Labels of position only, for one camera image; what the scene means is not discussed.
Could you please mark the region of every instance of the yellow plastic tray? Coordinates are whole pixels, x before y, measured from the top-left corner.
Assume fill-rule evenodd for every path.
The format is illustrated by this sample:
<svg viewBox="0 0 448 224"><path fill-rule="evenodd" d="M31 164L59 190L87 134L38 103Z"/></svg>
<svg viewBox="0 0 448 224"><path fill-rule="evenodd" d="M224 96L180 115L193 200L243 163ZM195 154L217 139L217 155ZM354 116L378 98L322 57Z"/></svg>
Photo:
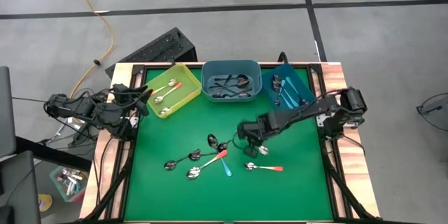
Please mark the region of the yellow plastic tray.
<svg viewBox="0 0 448 224"><path fill-rule="evenodd" d="M166 94L172 89L172 87L166 87L156 94L152 94L148 100L149 106L160 118L167 118L201 93L201 83L183 63L177 63L153 80L149 81L146 86L150 89L156 90L168 85L169 80L173 78L177 80L177 83L182 82L182 86L180 88L173 91L171 94L168 94L163 99L162 103L156 104L154 102L154 98ZM160 115L160 111L167 107L171 109L166 114Z"/></svg>

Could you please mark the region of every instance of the dark blue tray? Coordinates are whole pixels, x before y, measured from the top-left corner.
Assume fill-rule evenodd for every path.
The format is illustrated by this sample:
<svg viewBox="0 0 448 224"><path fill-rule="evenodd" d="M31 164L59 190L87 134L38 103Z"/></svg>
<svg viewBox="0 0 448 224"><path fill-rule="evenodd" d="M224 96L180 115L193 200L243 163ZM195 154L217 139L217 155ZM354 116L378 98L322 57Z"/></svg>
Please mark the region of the dark blue tray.
<svg viewBox="0 0 448 224"><path fill-rule="evenodd" d="M286 81L285 85L283 86L283 89L286 90L288 94L298 102L299 106L303 105L305 101L312 102L315 100L316 97L309 90L309 88L303 83L300 77L296 74L294 68L290 64L283 64L281 66L274 68L272 71L268 73L264 73L261 76L262 91L269 97L269 100L272 102L273 107L278 109L289 109L288 106L286 105L286 102L281 97L279 97L280 106L275 105L275 100L278 97L278 93L272 89L272 79L274 74L278 75L282 80L283 79L285 80L286 77L289 76L291 82L294 84L295 89L297 89L297 91L299 92L299 95L294 91L291 85L289 85L288 81ZM282 94L289 101L289 98L285 94L285 92L282 92Z"/></svg>

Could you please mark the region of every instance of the blue plastic bin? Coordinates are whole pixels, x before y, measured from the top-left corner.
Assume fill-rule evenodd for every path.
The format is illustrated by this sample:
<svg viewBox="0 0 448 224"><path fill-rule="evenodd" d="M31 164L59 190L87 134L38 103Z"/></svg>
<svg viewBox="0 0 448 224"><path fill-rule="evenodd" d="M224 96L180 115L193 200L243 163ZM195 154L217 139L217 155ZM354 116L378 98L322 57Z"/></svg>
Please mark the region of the blue plastic bin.
<svg viewBox="0 0 448 224"><path fill-rule="evenodd" d="M273 107L278 109L289 109L283 98L279 97L278 92L272 89L272 80L274 74L278 75L282 80L286 80L286 77L289 76L291 82L294 84L295 89L299 92L299 95L294 91L294 89L291 87L291 85L289 85L288 82L285 83L283 88L299 104L299 106L303 105L304 102L312 102L315 100L316 97L296 74L294 68L290 64L283 64L274 68L272 71L264 73L262 75L263 92L269 97L269 100L272 102ZM288 96L284 91L282 92L282 94L290 102ZM280 100L279 106L275 105L275 100L277 98Z"/></svg>
<svg viewBox="0 0 448 224"><path fill-rule="evenodd" d="M210 91L209 87L215 85L215 78L227 78L229 75L238 76L244 74L248 76L249 86L252 88L248 93L250 97L226 97L214 98L212 94L216 91ZM202 91L204 95L212 102L249 102L255 99L256 95L261 91L261 68L260 65L253 60L214 60L209 61L202 67ZM237 80L229 80L226 85L236 84ZM242 89L238 87L229 87L234 92L240 92ZM222 95L229 94L227 90L223 90Z"/></svg>

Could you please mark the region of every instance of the spoon with orange handle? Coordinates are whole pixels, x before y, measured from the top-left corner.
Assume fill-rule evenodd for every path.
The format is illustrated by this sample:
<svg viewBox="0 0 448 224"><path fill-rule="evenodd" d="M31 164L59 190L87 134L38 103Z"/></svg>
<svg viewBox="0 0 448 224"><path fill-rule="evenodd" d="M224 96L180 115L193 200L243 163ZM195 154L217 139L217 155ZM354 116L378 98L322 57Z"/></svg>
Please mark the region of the spoon with orange handle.
<svg viewBox="0 0 448 224"><path fill-rule="evenodd" d="M277 171L277 172L282 172L283 171L283 167L259 167L259 166L254 165L252 162L244 163L244 168L246 170L249 170L249 171L251 171L251 170L253 170L255 168L271 169L271 170Z"/></svg>
<svg viewBox="0 0 448 224"><path fill-rule="evenodd" d="M207 165L210 165L212 162L217 161L220 158L223 158L227 155L227 150L221 151L219 154L217 154L216 157L214 157L212 160L208 161L207 163L203 164L201 167L193 167L187 172L187 178L188 179L196 179L199 174L201 174L201 170L205 168Z"/></svg>

